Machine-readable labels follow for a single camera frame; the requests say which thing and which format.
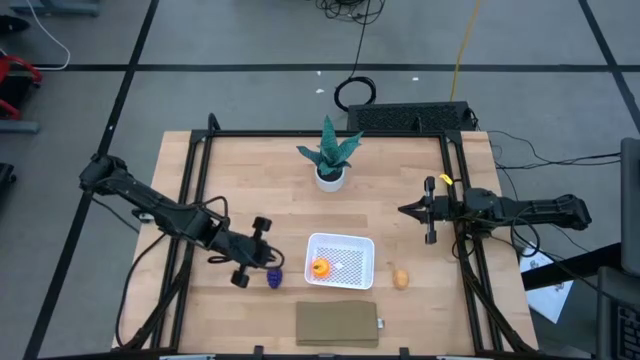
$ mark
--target wooden tabletop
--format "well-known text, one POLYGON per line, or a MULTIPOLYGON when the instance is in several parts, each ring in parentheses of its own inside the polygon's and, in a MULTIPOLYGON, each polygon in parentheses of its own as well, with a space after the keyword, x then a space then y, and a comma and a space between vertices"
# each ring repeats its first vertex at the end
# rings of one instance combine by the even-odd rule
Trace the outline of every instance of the wooden tabletop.
MULTIPOLYGON (((167 132, 162 141, 152 187, 173 199, 180 190, 188 139, 188 132, 167 132)), ((463 139, 472 186, 500 194, 487 134, 463 133, 463 139)), ((271 354, 398 354, 400 347, 409 347, 413 355, 473 354, 460 268, 451 254, 451 224, 437 224, 438 243, 427 246, 425 226, 397 211, 398 206, 420 199, 427 176, 443 173, 438 141, 365 137, 361 142, 349 160, 353 168, 347 170, 344 187, 324 193, 315 185, 313 165, 296 150, 296 145, 314 148, 317 138, 214 139, 204 198, 224 195, 229 200, 231 229, 237 232, 252 234, 256 216, 273 220, 265 238, 286 255, 284 280, 280 289, 272 290, 264 272, 252 269, 249 287, 237 288, 229 282, 233 264, 208 264, 206 259, 215 254, 197 249, 180 352, 250 353, 255 345, 263 345, 271 354), (305 254, 315 232, 371 238, 376 248, 373 287, 363 291, 307 284, 305 254), (393 287, 390 264, 408 270, 408 289, 393 287), (295 303, 338 300, 377 304, 378 316, 385 320, 379 346, 296 346, 295 303)), ((438 179, 436 194, 446 194, 445 186, 438 179)), ((508 237, 502 230, 494 235, 508 237)), ((136 256, 158 236, 155 225, 144 225, 136 256)), ((168 243, 165 240, 150 252, 131 279, 121 321, 123 339, 133 335, 158 300, 168 243)), ((513 249, 487 240, 485 252, 496 304, 522 338, 537 347, 513 249)), ((491 348, 479 302, 478 308, 485 347, 491 348)), ((172 318, 170 310, 165 344, 172 318)))

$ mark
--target white paper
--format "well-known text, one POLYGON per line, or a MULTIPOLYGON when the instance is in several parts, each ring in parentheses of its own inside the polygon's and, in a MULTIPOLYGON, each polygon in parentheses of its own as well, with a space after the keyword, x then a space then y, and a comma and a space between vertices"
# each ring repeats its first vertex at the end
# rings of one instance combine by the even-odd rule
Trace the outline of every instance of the white paper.
MULTIPOLYGON (((532 252, 533 249, 531 248, 525 250, 525 254, 531 254, 532 252)), ((520 273, 552 263, 553 261, 542 253, 537 253, 529 258, 523 257, 520 259, 520 273)), ((569 296, 571 285, 573 285, 573 280, 527 291, 527 302, 532 309, 556 324, 562 313, 564 303, 567 301, 567 296, 569 296)))

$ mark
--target beige towel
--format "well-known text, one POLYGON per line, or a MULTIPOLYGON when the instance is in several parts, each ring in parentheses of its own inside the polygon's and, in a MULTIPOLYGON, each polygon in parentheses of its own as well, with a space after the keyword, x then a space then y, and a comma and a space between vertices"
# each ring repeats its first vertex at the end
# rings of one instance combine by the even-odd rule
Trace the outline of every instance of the beige towel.
POLYGON ((298 346, 378 346, 376 304, 366 301, 296 303, 298 346))

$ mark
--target potato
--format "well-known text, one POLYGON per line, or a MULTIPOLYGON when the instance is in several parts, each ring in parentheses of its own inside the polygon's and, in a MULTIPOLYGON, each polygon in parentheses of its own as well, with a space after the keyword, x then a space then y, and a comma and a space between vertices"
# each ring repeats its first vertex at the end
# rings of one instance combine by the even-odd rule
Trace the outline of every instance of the potato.
POLYGON ((406 270, 396 269, 393 271, 393 286, 398 290, 409 287, 409 273, 406 270))

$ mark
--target white pot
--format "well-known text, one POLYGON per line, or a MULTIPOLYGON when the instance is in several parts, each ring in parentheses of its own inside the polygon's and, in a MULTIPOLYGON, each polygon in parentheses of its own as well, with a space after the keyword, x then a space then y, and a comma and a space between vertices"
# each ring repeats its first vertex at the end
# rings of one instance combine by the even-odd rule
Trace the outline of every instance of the white pot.
POLYGON ((314 173, 316 174, 316 184, 318 184, 318 187, 320 188, 320 190, 325 191, 325 192, 336 192, 338 190, 340 190, 340 188, 342 187, 342 185, 344 185, 344 174, 347 172, 347 168, 342 168, 342 175, 340 175, 340 177, 338 178, 338 180, 336 181, 324 181, 320 178, 320 175, 318 175, 318 168, 316 168, 316 170, 314 171, 314 173))

